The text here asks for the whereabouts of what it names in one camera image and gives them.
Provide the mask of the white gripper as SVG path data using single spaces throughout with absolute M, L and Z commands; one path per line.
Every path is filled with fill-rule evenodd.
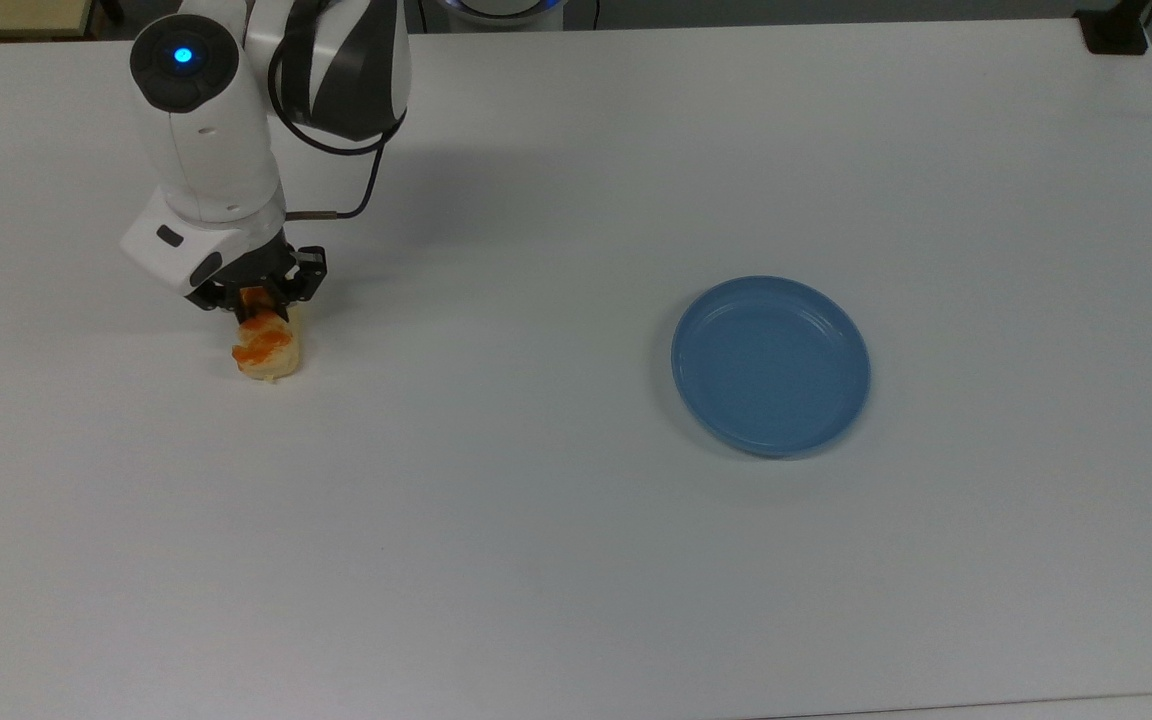
M 242 290 L 268 282 L 279 304 L 314 300 L 328 274 L 324 247 L 285 243 L 285 190 L 256 213 L 228 220 L 189 220 L 169 206 L 162 188 L 147 196 L 119 247 L 157 283 L 202 310 L 247 314 Z

